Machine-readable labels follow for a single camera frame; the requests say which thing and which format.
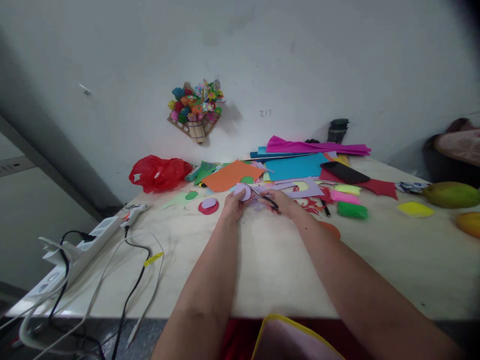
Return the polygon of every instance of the table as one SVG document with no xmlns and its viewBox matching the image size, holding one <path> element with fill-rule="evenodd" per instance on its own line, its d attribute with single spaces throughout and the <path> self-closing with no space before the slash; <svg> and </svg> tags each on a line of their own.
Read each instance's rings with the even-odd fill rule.
<svg viewBox="0 0 480 360">
<path fill-rule="evenodd" d="M 424 182 L 421 179 L 375 161 L 369 157 L 351 157 L 352 167 L 373 179 L 392 182 Z M 182 190 L 199 189 L 189 183 Z M 131 234 L 154 233 L 165 249 L 165 262 L 159 290 L 148 310 L 148 318 L 168 318 L 195 262 L 203 251 L 223 208 L 228 192 L 211 195 L 220 202 L 219 210 L 203 215 L 196 198 L 185 209 L 163 204 L 177 192 L 141 193 L 130 204 L 149 204 L 139 216 Z M 480 279 L 480 240 L 456 228 L 453 220 L 460 213 L 480 211 L 448 210 L 428 204 L 422 196 L 398 192 L 399 201 L 377 196 L 367 189 L 360 193 L 369 209 L 369 220 L 357 220 L 337 214 L 330 205 L 331 218 L 341 240 L 362 256 L 373 268 L 432 320 L 471 320 L 479 317 L 477 294 Z M 396 206 L 418 201 L 435 213 L 423 219 L 405 216 Z M 232 316 L 263 318 L 270 313 L 289 317 L 338 318 L 325 289 L 310 262 L 301 238 L 289 219 L 247 208 L 240 220 L 239 269 Z M 82 317 L 90 302 L 109 254 L 123 238 L 119 229 L 90 266 L 63 296 L 58 316 Z M 160 252 L 148 235 L 135 238 Z M 103 281 L 91 316 L 119 318 L 128 293 L 137 280 L 145 251 L 123 245 Z M 150 299 L 160 261 L 154 262 L 131 298 L 128 318 L 138 318 Z M 15 316 L 33 304 L 22 299 L 8 313 Z M 52 302 L 37 309 L 36 316 L 48 314 Z"/>
</svg>

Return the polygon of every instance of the person's left hand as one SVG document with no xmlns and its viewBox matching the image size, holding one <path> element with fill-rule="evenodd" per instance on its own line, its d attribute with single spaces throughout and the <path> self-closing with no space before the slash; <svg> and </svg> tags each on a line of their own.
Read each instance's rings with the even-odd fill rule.
<svg viewBox="0 0 480 360">
<path fill-rule="evenodd" d="M 244 207 L 248 205 L 248 203 L 252 201 L 252 198 L 255 196 L 255 194 L 252 192 L 250 199 L 242 202 L 240 201 L 240 199 L 243 198 L 244 195 L 245 189 L 243 189 L 236 195 L 234 195 L 233 192 L 228 194 L 228 196 L 225 198 L 225 205 L 223 206 L 220 217 L 224 219 L 233 219 L 235 221 L 238 221 L 242 217 L 242 211 Z"/>
</svg>

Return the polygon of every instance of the smartphone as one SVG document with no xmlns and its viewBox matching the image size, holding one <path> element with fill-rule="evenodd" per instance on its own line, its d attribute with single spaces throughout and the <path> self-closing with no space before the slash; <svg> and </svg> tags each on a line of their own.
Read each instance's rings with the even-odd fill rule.
<svg viewBox="0 0 480 360">
<path fill-rule="evenodd" d="M 320 164 L 322 169 L 327 170 L 329 173 L 332 173 L 340 180 L 344 181 L 345 184 L 353 185 L 365 183 L 370 180 L 366 175 L 363 175 L 361 172 L 353 170 L 351 167 L 345 166 L 338 161 L 324 162 Z"/>
</svg>

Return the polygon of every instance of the person's right hand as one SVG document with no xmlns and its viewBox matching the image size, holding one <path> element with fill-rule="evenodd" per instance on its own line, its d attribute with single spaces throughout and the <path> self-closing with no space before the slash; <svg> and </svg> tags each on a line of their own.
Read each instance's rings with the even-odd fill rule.
<svg viewBox="0 0 480 360">
<path fill-rule="evenodd" d="M 268 189 L 262 191 L 260 195 L 270 195 L 270 199 L 272 199 L 278 205 L 278 211 L 275 211 L 273 210 L 272 203 L 270 201 L 263 198 L 258 199 L 259 202 L 266 205 L 268 210 L 278 215 L 283 214 L 289 219 L 292 218 L 295 211 L 302 209 L 302 207 L 296 201 L 293 201 L 291 198 L 289 198 L 283 191 Z"/>
</svg>

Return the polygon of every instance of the paper flower bouquet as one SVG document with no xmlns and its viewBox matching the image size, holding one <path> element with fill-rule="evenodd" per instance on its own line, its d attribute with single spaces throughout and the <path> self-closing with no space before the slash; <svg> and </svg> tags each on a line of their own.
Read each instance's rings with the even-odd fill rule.
<svg viewBox="0 0 480 360">
<path fill-rule="evenodd" d="M 173 89 L 172 94 L 176 101 L 168 103 L 172 110 L 168 121 L 190 136 L 193 142 L 202 143 L 222 115 L 219 104 L 225 101 L 222 100 L 224 94 L 220 81 L 203 80 L 193 89 L 185 83 L 183 88 Z"/>
</svg>

